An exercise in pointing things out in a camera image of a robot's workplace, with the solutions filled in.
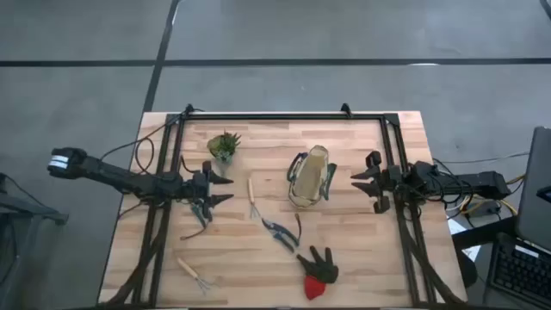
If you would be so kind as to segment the wooden handle hand rake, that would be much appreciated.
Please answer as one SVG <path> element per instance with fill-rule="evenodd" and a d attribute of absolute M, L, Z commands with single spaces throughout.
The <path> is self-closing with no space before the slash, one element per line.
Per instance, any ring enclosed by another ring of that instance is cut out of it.
<path fill-rule="evenodd" d="M 212 286 L 211 283 L 204 280 L 187 262 L 185 262 L 182 258 L 177 257 L 176 258 L 177 264 L 184 269 L 197 283 L 198 287 L 202 291 L 203 294 L 205 294 Z"/>
<path fill-rule="evenodd" d="M 250 202 L 250 217 L 252 219 L 256 217 L 260 217 L 260 213 L 256 207 L 254 187 L 253 187 L 253 182 L 251 178 L 249 178 L 247 181 L 247 189 L 248 189 L 248 197 Z"/>

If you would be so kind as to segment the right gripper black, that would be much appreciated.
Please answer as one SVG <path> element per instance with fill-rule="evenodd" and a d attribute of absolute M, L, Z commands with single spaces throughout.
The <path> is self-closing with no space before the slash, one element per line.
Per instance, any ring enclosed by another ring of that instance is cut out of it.
<path fill-rule="evenodd" d="M 389 198 L 383 195 L 384 191 L 393 192 L 395 187 L 402 181 L 402 173 L 398 165 L 390 165 L 382 169 L 381 154 L 378 151 L 372 151 L 366 157 L 367 169 L 364 172 L 352 175 L 351 179 L 368 180 L 370 183 L 353 182 L 351 185 L 358 188 L 369 197 L 375 197 L 377 201 L 374 204 L 376 214 L 383 214 L 390 208 Z"/>

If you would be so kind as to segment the potted succulent plant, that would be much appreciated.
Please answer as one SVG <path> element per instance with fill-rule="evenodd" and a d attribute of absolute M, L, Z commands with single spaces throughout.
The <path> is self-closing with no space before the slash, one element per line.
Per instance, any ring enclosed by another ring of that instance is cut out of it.
<path fill-rule="evenodd" d="M 237 133 L 225 131 L 207 142 L 207 148 L 214 157 L 223 177 L 232 164 L 232 158 L 240 144 L 240 138 L 241 136 Z"/>

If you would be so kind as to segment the black keyboard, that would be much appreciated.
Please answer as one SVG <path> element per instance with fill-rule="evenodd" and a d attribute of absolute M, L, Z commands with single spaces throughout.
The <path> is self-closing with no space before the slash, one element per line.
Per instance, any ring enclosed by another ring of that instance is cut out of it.
<path fill-rule="evenodd" d="M 551 310 L 551 254 L 520 242 L 495 242 L 488 274 L 491 287 Z"/>

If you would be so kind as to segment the grey metal stand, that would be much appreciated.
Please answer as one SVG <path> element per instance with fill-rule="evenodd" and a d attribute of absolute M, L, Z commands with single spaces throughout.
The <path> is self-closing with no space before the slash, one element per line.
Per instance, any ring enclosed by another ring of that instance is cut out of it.
<path fill-rule="evenodd" d="M 43 220 L 62 226 L 68 215 L 39 202 L 13 178 L 0 173 L 0 310 L 10 310 Z"/>

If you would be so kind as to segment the grey laptop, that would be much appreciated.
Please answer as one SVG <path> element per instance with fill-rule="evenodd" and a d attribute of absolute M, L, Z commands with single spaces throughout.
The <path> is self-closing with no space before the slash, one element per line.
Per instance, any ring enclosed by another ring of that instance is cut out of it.
<path fill-rule="evenodd" d="M 551 128 L 534 129 L 516 231 L 522 239 L 551 251 Z"/>

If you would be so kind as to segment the white paper sheet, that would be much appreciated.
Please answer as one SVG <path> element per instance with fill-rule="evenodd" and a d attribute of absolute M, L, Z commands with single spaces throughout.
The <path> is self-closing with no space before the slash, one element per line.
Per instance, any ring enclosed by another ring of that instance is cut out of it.
<path fill-rule="evenodd" d="M 453 219 L 448 220 L 448 226 L 449 226 L 449 230 L 450 230 L 450 233 L 451 233 L 452 236 L 455 236 L 458 233 L 464 233 L 467 230 L 466 227 L 462 226 L 459 222 L 457 222 Z M 471 247 L 462 249 L 461 251 L 471 261 L 475 262 L 478 254 L 479 254 L 480 248 L 481 248 L 480 245 L 475 245 L 475 246 L 471 246 Z"/>

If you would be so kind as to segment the black red gardening glove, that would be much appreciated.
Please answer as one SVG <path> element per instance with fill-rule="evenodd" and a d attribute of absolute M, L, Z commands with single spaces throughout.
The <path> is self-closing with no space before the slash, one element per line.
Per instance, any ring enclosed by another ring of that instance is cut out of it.
<path fill-rule="evenodd" d="M 321 257 L 313 245 L 309 247 L 309 250 L 313 261 L 307 260 L 301 254 L 297 254 L 296 258 L 305 272 L 303 282 L 305 296 L 312 301 L 325 293 L 327 284 L 336 282 L 339 268 L 334 264 L 332 251 L 329 247 L 325 248 L 325 257 Z"/>

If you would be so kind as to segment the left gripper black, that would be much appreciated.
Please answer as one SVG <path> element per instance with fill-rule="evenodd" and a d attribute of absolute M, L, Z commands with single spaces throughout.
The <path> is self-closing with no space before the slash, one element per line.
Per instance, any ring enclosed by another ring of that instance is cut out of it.
<path fill-rule="evenodd" d="M 230 184 L 233 180 L 221 177 L 212 170 L 210 161 L 204 161 L 200 170 L 190 170 L 183 166 L 187 172 L 191 173 L 192 196 L 188 198 L 191 206 L 193 203 L 204 204 L 207 207 L 207 198 L 209 205 L 214 207 L 226 200 L 233 198 L 233 194 L 210 195 L 210 183 L 212 184 Z"/>

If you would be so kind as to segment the blue pruning shears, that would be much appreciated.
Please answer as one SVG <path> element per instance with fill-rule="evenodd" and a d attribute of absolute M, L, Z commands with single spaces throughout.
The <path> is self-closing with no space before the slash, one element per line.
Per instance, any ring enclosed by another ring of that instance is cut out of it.
<path fill-rule="evenodd" d="M 294 214 L 294 217 L 298 226 L 297 234 L 292 233 L 285 226 L 262 218 L 263 226 L 272 235 L 272 238 L 278 240 L 291 253 L 294 253 L 300 246 L 300 238 L 302 235 L 300 216 L 298 214 Z"/>

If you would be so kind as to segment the black aluminium table frame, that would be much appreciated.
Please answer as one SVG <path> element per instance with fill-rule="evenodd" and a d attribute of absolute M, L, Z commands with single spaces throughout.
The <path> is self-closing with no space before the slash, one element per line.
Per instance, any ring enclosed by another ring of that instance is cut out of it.
<path fill-rule="evenodd" d="M 396 213 L 376 214 L 373 201 L 352 186 L 352 175 L 364 170 L 369 152 L 384 162 L 430 161 L 421 115 L 406 112 L 340 112 L 310 114 L 199 113 L 169 133 L 160 131 L 164 113 L 148 113 L 140 134 L 150 135 L 139 157 L 156 161 L 163 141 L 179 148 L 190 170 L 210 159 L 207 142 L 215 135 L 237 133 L 240 144 L 226 175 L 233 183 L 216 185 L 216 194 L 233 194 L 214 209 L 214 219 L 202 234 L 190 207 L 174 203 L 168 211 L 149 210 L 126 197 L 124 215 L 115 224 L 106 272 L 98 295 L 111 299 L 135 268 L 148 226 L 167 219 L 167 239 L 161 256 L 150 264 L 158 285 L 145 280 L 138 298 L 143 307 L 403 307 L 411 304 Z M 329 200 L 296 210 L 288 200 L 287 170 L 299 152 L 315 145 L 327 148 L 337 165 Z M 309 247 L 331 248 L 340 270 L 336 283 L 309 301 L 304 274 L 295 255 L 273 239 L 259 219 L 250 217 L 247 181 L 251 178 L 261 215 L 298 233 L 300 254 Z M 211 288 L 203 294 L 195 280 L 176 262 L 187 262 Z"/>

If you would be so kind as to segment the beige green gardening bag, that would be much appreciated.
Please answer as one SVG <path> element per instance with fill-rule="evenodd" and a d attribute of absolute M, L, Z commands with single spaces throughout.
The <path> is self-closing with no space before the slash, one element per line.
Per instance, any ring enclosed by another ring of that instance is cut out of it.
<path fill-rule="evenodd" d="M 329 162 L 329 152 L 315 145 L 309 152 L 299 152 L 288 168 L 288 198 L 297 208 L 310 208 L 321 199 L 329 200 L 331 181 L 337 170 Z"/>

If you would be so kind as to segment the grey power adapter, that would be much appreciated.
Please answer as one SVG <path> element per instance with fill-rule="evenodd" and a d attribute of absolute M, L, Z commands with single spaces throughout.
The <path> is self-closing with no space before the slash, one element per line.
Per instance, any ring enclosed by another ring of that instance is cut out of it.
<path fill-rule="evenodd" d="M 492 214 L 499 214 L 502 205 L 498 201 L 479 201 L 467 209 L 470 217 L 481 217 Z"/>

